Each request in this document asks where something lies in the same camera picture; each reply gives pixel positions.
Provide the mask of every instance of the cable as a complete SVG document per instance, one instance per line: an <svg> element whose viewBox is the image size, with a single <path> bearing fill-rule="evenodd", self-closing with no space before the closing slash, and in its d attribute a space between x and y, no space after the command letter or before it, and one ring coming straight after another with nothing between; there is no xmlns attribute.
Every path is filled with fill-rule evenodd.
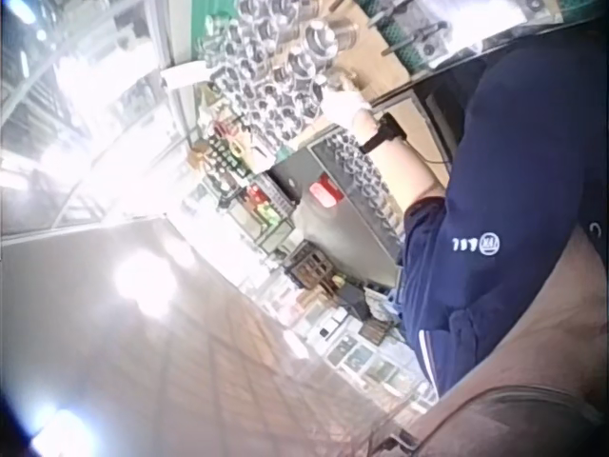
<svg viewBox="0 0 609 457"><path fill-rule="evenodd" d="M425 157L423 157L423 155L414 146L412 146L412 144L408 140L403 140L403 141L406 143L406 145L408 147L410 147L413 150L413 152L415 154L417 154L419 156L419 158L421 160L423 160L427 164L432 164L432 165L446 165L446 164L450 164L449 160L428 160Z"/></svg>

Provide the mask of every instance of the tiled floor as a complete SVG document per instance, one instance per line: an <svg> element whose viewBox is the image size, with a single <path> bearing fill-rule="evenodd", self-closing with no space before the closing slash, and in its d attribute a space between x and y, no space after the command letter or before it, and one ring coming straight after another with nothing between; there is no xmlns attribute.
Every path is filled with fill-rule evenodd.
<svg viewBox="0 0 609 457"><path fill-rule="evenodd" d="M163 321L113 292L126 254L176 236L164 221L3 252L4 385L33 433L40 406L74 411L95 455L337 455L386 417L210 265L173 265Z"/></svg>

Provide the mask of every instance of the white glove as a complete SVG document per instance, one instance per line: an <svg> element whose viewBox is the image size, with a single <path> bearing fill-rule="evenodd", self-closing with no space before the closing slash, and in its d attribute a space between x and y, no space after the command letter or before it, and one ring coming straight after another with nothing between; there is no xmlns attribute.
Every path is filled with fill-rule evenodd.
<svg viewBox="0 0 609 457"><path fill-rule="evenodd" d="M370 109L370 104L356 90L324 88L323 97L321 108L327 120L347 130L352 129L358 111Z"/></svg>

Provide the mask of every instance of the black wristwatch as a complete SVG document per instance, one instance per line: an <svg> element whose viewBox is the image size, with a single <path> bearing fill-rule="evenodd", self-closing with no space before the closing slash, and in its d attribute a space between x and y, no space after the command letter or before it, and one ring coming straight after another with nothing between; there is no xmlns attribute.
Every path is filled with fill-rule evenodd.
<svg viewBox="0 0 609 457"><path fill-rule="evenodd" d="M368 154L373 149L385 141L391 141L394 138L406 139L406 133L400 127L400 124L394 119L394 117L386 113L379 119L379 131L375 135L366 141L363 146L360 146L362 154Z"/></svg>

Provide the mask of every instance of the navy blue jacket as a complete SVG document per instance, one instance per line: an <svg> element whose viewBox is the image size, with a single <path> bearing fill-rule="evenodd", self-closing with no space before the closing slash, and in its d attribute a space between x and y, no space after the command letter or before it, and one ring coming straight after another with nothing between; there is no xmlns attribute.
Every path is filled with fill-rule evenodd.
<svg viewBox="0 0 609 457"><path fill-rule="evenodd" d="M402 331L439 395L526 311L582 224L606 266L607 65L517 50L482 78L446 197L404 216Z"/></svg>

